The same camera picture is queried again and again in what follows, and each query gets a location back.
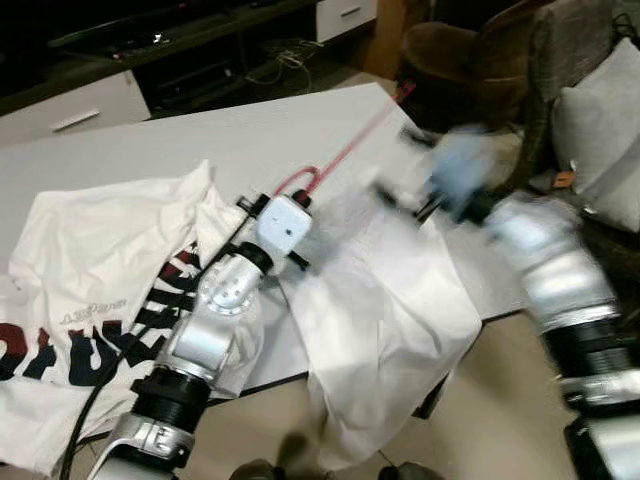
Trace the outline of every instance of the floor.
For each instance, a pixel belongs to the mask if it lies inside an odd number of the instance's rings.
[[[562,438],[572,416],[559,401],[554,372],[530,322],[518,314],[488,325],[429,420],[410,419],[380,453],[331,476],[374,480],[382,467],[411,461],[447,480],[575,478]],[[312,431],[302,380],[214,407],[198,428],[180,478],[226,480],[256,458],[285,464],[296,478],[312,478],[300,442],[303,437],[312,444]],[[79,453],[74,480],[86,476],[100,448],[97,442]],[[2,480],[36,478],[0,468]]]

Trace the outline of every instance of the chair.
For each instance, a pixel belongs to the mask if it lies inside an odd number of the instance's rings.
[[[556,0],[540,10],[532,34],[523,145],[515,168],[499,190],[524,188],[535,174],[558,169],[551,140],[553,104],[563,87],[575,86],[611,52],[613,3]],[[554,195],[578,208],[583,204],[569,190]],[[580,230],[620,294],[623,310],[639,308],[636,297],[640,284],[640,235],[608,227],[584,215]]]
[[[469,122],[513,120],[527,93],[529,38],[537,10],[552,0],[522,0],[479,32],[439,22],[410,28],[400,80],[416,91],[406,109],[422,127],[444,131]]]
[[[575,86],[611,52],[613,0],[556,0],[540,9],[531,34],[529,92],[520,157],[500,190],[527,186],[555,168],[551,110],[563,87]]]

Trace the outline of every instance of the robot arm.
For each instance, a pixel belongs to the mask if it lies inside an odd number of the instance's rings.
[[[616,296],[564,207],[521,193],[497,198],[481,187],[485,175],[461,156],[436,158],[432,197],[454,220],[487,229],[519,274],[564,401],[578,413],[565,438],[579,478],[639,479],[638,339],[621,332]]]
[[[170,480],[185,466],[239,326],[257,315],[258,286],[311,228],[305,207],[289,197],[278,195],[260,210],[244,232],[252,241],[204,272],[193,312],[174,327],[152,372],[134,382],[138,398],[118,420],[89,479]]]

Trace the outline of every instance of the cushion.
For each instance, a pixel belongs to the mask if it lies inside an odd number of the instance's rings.
[[[581,195],[588,213],[611,227],[640,231],[640,135],[622,158]]]
[[[583,193],[629,149],[640,133],[640,52],[623,39],[573,88],[563,88],[552,114],[561,168],[577,172]]]

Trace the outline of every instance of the table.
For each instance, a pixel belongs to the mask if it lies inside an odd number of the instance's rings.
[[[0,150],[0,271],[6,271],[37,192],[72,190],[148,177],[177,176],[208,158],[223,198],[271,192],[304,165],[325,165],[388,101],[370,84],[136,125],[71,134]],[[396,107],[314,195],[321,203],[371,178],[398,175],[424,151],[403,141],[409,118]],[[524,294],[485,234],[449,227],[447,244],[480,316],[490,320],[524,306]],[[307,371],[308,360],[277,295],[264,297],[265,345],[247,388],[264,387]]]

